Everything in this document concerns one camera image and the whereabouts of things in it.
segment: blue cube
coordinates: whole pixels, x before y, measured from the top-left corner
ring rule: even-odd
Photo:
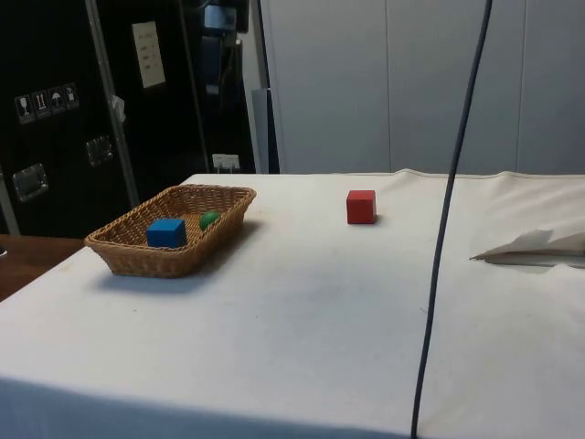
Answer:
[[[182,219],[157,219],[146,229],[151,247],[176,249],[186,245],[185,222]]]

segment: wooden block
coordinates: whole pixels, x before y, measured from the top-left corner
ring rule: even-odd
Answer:
[[[151,247],[177,249],[186,245],[185,222],[182,219],[157,219],[146,230]]]
[[[350,190],[347,195],[347,224],[376,222],[376,191]]]

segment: wicker basket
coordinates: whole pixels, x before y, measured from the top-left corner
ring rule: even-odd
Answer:
[[[170,187],[85,239],[115,274],[181,277],[192,273],[206,256],[235,235],[246,209],[256,197],[253,189],[183,185]],[[201,214],[221,214],[205,231]],[[187,245],[178,249],[149,247],[146,229],[161,218],[185,220]]]

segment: metal latch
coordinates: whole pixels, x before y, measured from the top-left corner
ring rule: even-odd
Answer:
[[[48,191],[47,174],[42,163],[37,163],[12,175],[16,196],[21,203]]]
[[[112,142],[108,135],[101,135],[95,139],[86,142],[85,148],[88,151],[90,165],[97,167],[104,162],[112,160]]]

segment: red cube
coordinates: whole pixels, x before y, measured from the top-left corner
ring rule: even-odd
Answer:
[[[376,192],[350,190],[347,195],[347,224],[374,224],[376,222]]]

